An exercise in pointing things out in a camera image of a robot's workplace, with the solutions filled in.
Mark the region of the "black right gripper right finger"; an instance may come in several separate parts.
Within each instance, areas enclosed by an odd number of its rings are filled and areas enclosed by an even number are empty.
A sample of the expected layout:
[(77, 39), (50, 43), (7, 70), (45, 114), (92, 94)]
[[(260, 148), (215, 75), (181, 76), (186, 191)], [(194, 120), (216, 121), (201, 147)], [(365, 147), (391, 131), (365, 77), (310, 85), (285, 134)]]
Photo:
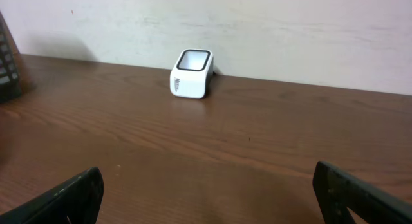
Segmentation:
[(411, 205), (324, 161), (312, 180), (325, 223), (411, 223)]

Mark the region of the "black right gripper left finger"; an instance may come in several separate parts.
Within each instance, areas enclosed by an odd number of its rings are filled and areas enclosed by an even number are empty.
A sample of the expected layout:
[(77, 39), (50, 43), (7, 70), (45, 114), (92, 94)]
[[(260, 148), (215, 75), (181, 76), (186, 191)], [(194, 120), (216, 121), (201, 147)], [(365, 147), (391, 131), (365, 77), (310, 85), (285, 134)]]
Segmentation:
[(38, 197), (1, 215), (1, 223), (97, 222), (104, 195), (104, 181), (91, 167)]

